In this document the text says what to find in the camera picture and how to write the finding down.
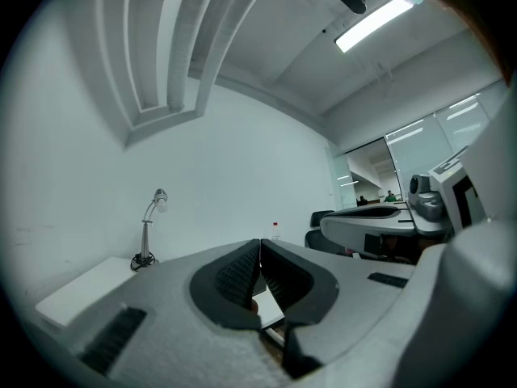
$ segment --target desk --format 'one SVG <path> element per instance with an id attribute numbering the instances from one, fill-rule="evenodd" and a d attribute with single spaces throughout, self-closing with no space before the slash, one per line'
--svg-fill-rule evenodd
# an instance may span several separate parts
<path id="1" fill-rule="evenodd" d="M 59 328 L 66 327 L 88 306 L 133 275 L 140 274 L 129 268 L 130 263 L 130 259 L 110 257 L 38 303 L 36 310 L 50 323 Z M 284 317 L 269 289 L 253 299 L 258 304 L 262 327 L 268 327 Z"/>

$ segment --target office chair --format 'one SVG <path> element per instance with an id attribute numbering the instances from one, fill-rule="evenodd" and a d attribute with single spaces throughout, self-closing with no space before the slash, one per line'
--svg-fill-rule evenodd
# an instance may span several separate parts
<path id="1" fill-rule="evenodd" d="M 331 242 L 320 230 L 320 221 L 329 213 L 333 213 L 333 211 L 326 210 L 313 213 L 310 218 L 310 226 L 315 228 L 315 230 L 310 230 L 305 235 L 305 247 L 313 250 L 324 251 L 325 253 L 331 253 L 333 255 L 345 255 L 345 247 L 340 246 L 335 242 Z"/>

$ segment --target ceiling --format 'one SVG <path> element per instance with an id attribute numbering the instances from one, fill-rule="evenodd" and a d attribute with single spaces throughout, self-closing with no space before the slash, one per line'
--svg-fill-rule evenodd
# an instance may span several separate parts
<path id="1" fill-rule="evenodd" d="M 362 146 L 361 150 L 364 152 L 364 156 L 368 158 L 370 164 L 373 165 L 377 174 L 395 171 L 388 146 L 384 139 Z"/>
<path id="2" fill-rule="evenodd" d="M 366 0 L 367 13 L 384 2 Z M 465 29 L 450 10 L 424 0 L 342 53 L 334 40 L 358 19 L 339 0 L 257 0 L 237 30 L 219 79 L 273 100 L 302 121 L 322 124 L 325 112 L 358 89 Z M 191 66 L 206 56 L 207 50 L 196 46 Z"/>

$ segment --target fluorescent light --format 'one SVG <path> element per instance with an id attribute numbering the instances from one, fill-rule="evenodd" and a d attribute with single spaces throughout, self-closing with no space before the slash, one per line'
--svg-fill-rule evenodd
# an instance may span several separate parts
<path id="1" fill-rule="evenodd" d="M 402 135 L 401 137 L 399 138 L 395 138 L 394 140 L 388 142 L 388 145 L 390 144 L 394 144 L 395 142 L 399 142 L 399 141 L 402 141 L 403 139 L 407 138 L 407 137 L 412 137 L 413 135 L 415 135 L 416 133 L 420 133 L 423 131 L 423 128 L 418 128 L 414 131 L 411 131 L 410 133 L 407 133 L 406 135 Z"/>
<path id="2" fill-rule="evenodd" d="M 458 129 L 457 131 L 454 131 L 453 133 L 467 133 L 468 131 L 473 131 L 474 129 L 478 129 L 480 126 L 481 126 L 481 124 L 470 125 L 466 128 Z"/>
<path id="3" fill-rule="evenodd" d="M 394 133 L 401 132 L 404 129 L 409 128 L 410 126 L 413 126 L 413 125 L 416 125 L 416 124 L 420 124 L 420 122 L 423 122 L 423 120 L 417 120 L 413 124 L 409 124 L 409 125 L 406 125 L 404 128 L 397 129 L 397 131 L 393 131 L 392 133 L 389 133 L 388 135 L 386 135 L 386 137 L 389 137 L 390 135 L 393 135 Z"/>
<path id="4" fill-rule="evenodd" d="M 413 3 L 406 0 L 392 0 L 384 4 L 351 29 L 343 33 L 337 40 L 336 45 L 345 53 L 347 50 L 358 44 L 369 34 L 373 33 L 379 27 L 385 25 L 389 20 L 395 19 L 405 11 L 413 7 Z"/>
<path id="5" fill-rule="evenodd" d="M 451 120 L 452 118 L 456 118 L 457 116 L 464 114 L 468 111 L 472 111 L 479 103 L 476 102 L 474 105 L 470 105 L 468 108 L 462 109 L 461 111 L 458 111 L 456 113 L 453 113 L 452 115 L 449 115 L 447 117 L 447 120 Z"/>
<path id="6" fill-rule="evenodd" d="M 479 96 L 479 94 L 475 94 L 475 95 L 469 96 L 467 99 L 463 99 L 463 100 L 461 100 L 460 102 L 455 103 L 454 105 L 451 105 L 451 106 L 449 107 L 449 109 L 453 109 L 454 107 L 457 107 L 458 105 L 461 105 L 461 104 L 463 104 L 463 103 L 465 103 L 465 102 L 468 102 L 469 100 L 474 99 L 476 96 Z"/>

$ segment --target black cable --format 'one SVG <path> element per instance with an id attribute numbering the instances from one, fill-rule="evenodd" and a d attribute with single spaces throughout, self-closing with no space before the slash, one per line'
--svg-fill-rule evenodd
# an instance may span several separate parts
<path id="1" fill-rule="evenodd" d="M 131 267 L 131 270 L 134 272 L 138 272 L 141 268 L 147 268 L 148 266 L 152 266 L 156 259 L 154 258 L 154 254 L 149 252 L 149 257 L 146 257 L 145 259 L 141 258 L 140 253 L 136 253 L 135 256 L 131 259 L 131 263 L 129 266 Z M 137 264 L 138 266 L 136 268 L 133 267 L 133 262 Z"/>

